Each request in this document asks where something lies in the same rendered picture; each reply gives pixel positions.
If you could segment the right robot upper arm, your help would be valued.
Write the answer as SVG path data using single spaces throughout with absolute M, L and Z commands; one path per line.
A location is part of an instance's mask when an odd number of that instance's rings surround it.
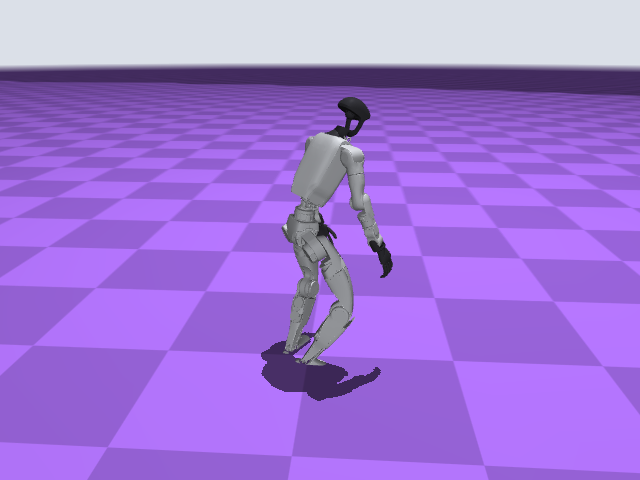
M 363 196 L 365 187 L 364 153 L 361 149 L 351 145 L 340 146 L 340 160 L 346 167 L 348 183 L 351 191 L 350 207 L 355 211 L 365 210 Z

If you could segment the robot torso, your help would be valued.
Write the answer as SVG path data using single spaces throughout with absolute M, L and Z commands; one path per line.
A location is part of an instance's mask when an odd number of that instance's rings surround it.
M 311 140 L 295 173 L 291 192 L 302 200 L 295 207 L 294 214 L 288 217 L 287 234 L 290 241 L 300 248 L 303 246 L 301 236 L 309 231 L 317 236 L 319 223 L 314 218 L 315 210 L 328 202 L 347 173 L 340 160 L 340 146 L 352 146 L 351 138 L 349 142 L 348 138 L 318 133 Z

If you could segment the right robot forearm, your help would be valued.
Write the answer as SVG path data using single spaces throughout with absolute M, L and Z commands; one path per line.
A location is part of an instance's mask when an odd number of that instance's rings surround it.
M 362 224 L 365 237 L 367 238 L 367 243 L 370 246 L 369 242 L 373 240 L 376 241 L 380 247 L 383 242 L 383 237 L 380 235 L 377 223 L 374 219 L 374 212 L 368 194 L 363 196 L 363 204 L 365 210 L 362 210 L 357 217 Z

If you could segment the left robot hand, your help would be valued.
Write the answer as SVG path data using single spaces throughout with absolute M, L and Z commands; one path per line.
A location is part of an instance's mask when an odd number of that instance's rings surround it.
M 331 238 L 329 232 L 333 235 L 333 237 L 335 239 L 337 239 L 337 236 L 334 233 L 334 231 L 332 231 L 329 227 L 327 227 L 326 224 L 324 224 L 324 220 L 323 220 L 323 217 L 322 217 L 321 213 L 319 213 L 319 216 L 320 216 L 321 222 L 319 223 L 319 232 L 318 232 L 317 236 L 324 235 L 324 236 L 326 236 L 326 238 L 328 236 L 330 242 L 333 244 L 333 241 L 332 241 L 332 238 Z M 334 246 L 334 244 L 333 244 L 333 246 Z

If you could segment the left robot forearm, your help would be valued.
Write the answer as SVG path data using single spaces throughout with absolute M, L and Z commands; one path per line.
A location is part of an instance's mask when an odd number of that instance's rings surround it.
M 300 198 L 302 199 L 302 197 L 300 197 Z M 304 200 L 304 198 L 303 198 L 303 200 Z M 312 204 L 313 204 L 313 203 L 312 203 Z M 317 207 L 318 207 L 318 210 L 315 210 L 315 216 L 314 216 L 314 218 L 315 218 L 315 220 L 317 220 L 317 221 L 318 221 L 318 223 L 320 223 L 320 222 L 321 222 L 321 219 L 320 219 L 320 216 L 319 216 L 319 206 L 317 206 Z

